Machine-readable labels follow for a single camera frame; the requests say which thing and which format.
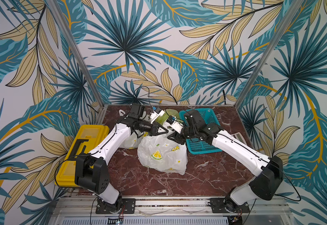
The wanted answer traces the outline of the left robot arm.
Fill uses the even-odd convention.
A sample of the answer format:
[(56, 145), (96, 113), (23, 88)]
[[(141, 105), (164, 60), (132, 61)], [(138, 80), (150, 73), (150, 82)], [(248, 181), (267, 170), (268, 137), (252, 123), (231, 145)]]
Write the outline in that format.
[(119, 213), (124, 207), (121, 193), (110, 183), (108, 164), (114, 153), (136, 131), (147, 132), (150, 136), (168, 133), (168, 129), (156, 122), (164, 115), (164, 110), (153, 106), (149, 121), (142, 119), (144, 110), (145, 106), (132, 104), (130, 111), (118, 118), (113, 130), (98, 146), (76, 157), (75, 184), (96, 195), (98, 202), (111, 213)]

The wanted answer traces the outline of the green avocado print plastic bag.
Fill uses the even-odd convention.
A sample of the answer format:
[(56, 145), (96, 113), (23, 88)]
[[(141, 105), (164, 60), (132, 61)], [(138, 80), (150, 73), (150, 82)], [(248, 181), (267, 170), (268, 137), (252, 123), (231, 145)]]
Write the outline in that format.
[(167, 109), (162, 116), (159, 116), (155, 122), (158, 122), (161, 125), (164, 125), (164, 123), (167, 121), (169, 116), (175, 116), (177, 119), (179, 119), (179, 113), (177, 110), (174, 109)]

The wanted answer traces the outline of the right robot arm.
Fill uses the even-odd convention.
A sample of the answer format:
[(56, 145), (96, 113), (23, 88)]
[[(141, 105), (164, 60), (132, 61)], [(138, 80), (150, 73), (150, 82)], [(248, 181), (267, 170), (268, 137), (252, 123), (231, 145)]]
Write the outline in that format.
[(168, 139), (179, 144), (197, 138), (227, 153), (252, 174), (245, 184), (233, 188), (224, 198), (223, 208), (234, 213), (247, 201), (273, 198), (283, 181), (283, 162), (279, 157), (269, 157), (255, 151), (230, 135), (216, 123), (206, 123), (197, 110), (184, 115), (187, 123), (181, 124), (174, 116), (169, 116), (166, 125), (174, 130)]

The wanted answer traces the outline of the white lemon print plastic bags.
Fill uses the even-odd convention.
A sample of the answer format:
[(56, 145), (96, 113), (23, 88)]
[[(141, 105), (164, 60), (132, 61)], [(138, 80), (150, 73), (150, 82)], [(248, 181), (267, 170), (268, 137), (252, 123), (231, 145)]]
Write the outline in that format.
[(137, 148), (140, 163), (163, 173), (184, 175), (187, 169), (187, 147), (169, 140), (173, 132), (159, 136), (146, 136)]

